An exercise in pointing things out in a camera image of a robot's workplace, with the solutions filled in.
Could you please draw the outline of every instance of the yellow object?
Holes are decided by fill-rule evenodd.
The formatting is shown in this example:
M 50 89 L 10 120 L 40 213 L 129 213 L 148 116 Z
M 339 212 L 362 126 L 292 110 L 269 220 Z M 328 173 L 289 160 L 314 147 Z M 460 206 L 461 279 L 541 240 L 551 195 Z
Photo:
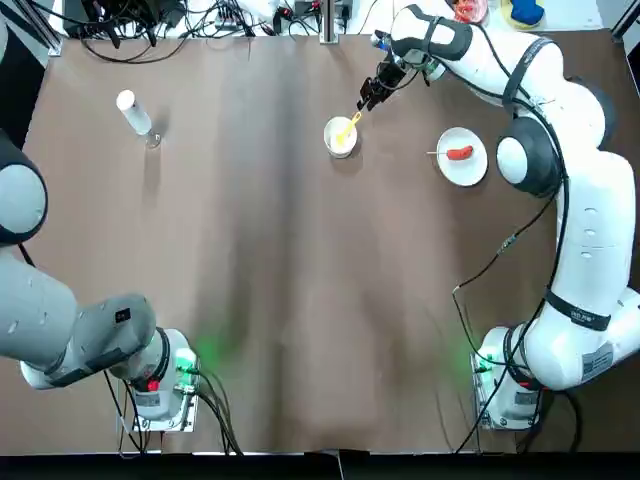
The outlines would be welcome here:
M 345 137 L 351 133 L 351 130 L 353 130 L 353 126 L 356 123 L 358 123 L 358 120 L 360 120 L 361 118 L 362 118 L 362 113 L 357 112 L 349 122 L 349 125 L 347 125 L 347 128 L 345 128 L 342 131 L 342 133 L 339 133 L 338 135 L 336 135 L 336 139 L 338 140 L 338 145 L 342 145 L 344 143 Z
M 537 0 L 536 3 L 538 5 L 540 5 L 541 7 L 544 7 L 544 2 L 543 1 Z M 531 30 L 532 28 L 536 28 L 538 25 L 540 25 L 542 20 L 544 20 L 544 15 L 542 16 L 540 21 L 538 23 L 536 23 L 535 25 L 527 25 L 526 23 L 521 23 L 521 22 L 518 22 L 518 21 L 514 20 L 513 18 L 511 18 L 511 10 L 513 10 L 513 5 L 511 4 L 511 0 L 501 0 L 501 2 L 500 2 L 500 10 L 501 10 L 502 16 L 504 17 L 506 22 L 509 25 L 511 25 L 513 28 L 515 28 L 516 30 Z

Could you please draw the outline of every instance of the red object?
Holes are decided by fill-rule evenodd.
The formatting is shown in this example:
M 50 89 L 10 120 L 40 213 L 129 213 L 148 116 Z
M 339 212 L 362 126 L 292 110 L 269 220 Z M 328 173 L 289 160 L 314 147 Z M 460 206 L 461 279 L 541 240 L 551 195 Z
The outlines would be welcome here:
M 464 23 L 480 23 L 487 15 L 487 0 L 458 0 L 454 5 L 455 20 Z
M 449 160 L 466 160 L 473 155 L 473 147 L 467 145 L 464 148 L 451 148 L 447 150 L 447 157 Z

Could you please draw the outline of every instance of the yellow spoon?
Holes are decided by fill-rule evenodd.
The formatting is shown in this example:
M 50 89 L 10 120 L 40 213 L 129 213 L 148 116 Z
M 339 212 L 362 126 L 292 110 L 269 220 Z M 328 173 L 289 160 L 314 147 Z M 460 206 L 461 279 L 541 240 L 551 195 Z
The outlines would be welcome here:
M 351 130 L 353 130 L 353 126 L 358 123 L 358 120 L 360 120 L 362 118 L 362 113 L 361 112 L 357 112 L 353 118 L 349 121 L 349 125 L 347 125 L 347 128 L 345 128 L 342 133 L 339 133 L 338 135 L 336 135 L 336 139 L 338 140 L 338 145 L 341 145 L 344 143 L 344 139 L 346 138 L 347 135 L 349 135 L 351 133 Z

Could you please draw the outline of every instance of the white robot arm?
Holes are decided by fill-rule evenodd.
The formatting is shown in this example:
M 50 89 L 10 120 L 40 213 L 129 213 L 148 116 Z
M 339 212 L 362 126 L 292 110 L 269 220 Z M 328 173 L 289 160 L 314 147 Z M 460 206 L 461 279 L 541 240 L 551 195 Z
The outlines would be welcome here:
M 635 228 L 633 171 L 624 158 L 599 150 L 613 125 L 611 104 L 598 89 L 564 77 L 555 43 L 458 23 L 444 0 L 423 3 L 423 9 L 410 5 L 400 11 L 390 34 L 376 32 L 372 38 L 387 57 L 376 77 L 365 81 L 358 107 L 371 110 L 385 101 L 408 70 L 423 70 L 427 83 L 446 70 L 513 115 L 497 139 L 502 176 L 537 197 L 557 193 L 562 244 L 541 313 L 522 341 L 524 324 L 498 327 L 480 349 L 498 363 L 483 362 L 488 371 L 480 375 L 477 392 L 480 403 L 492 396 L 488 423 L 524 429 L 535 416 L 540 388 L 580 385 L 640 348 L 640 295 L 627 287 Z M 504 362 L 511 365 L 494 392 Z

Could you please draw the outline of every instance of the green light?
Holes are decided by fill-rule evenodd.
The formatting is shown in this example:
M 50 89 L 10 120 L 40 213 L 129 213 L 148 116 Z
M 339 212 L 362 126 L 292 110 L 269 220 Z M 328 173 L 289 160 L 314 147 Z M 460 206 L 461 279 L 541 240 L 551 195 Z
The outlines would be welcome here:
M 195 385 L 194 375 L 188 373 L 196 368 L 196 356 L 188 348 L 180 348 L 176 352 L 176 385 L 188 388 Z

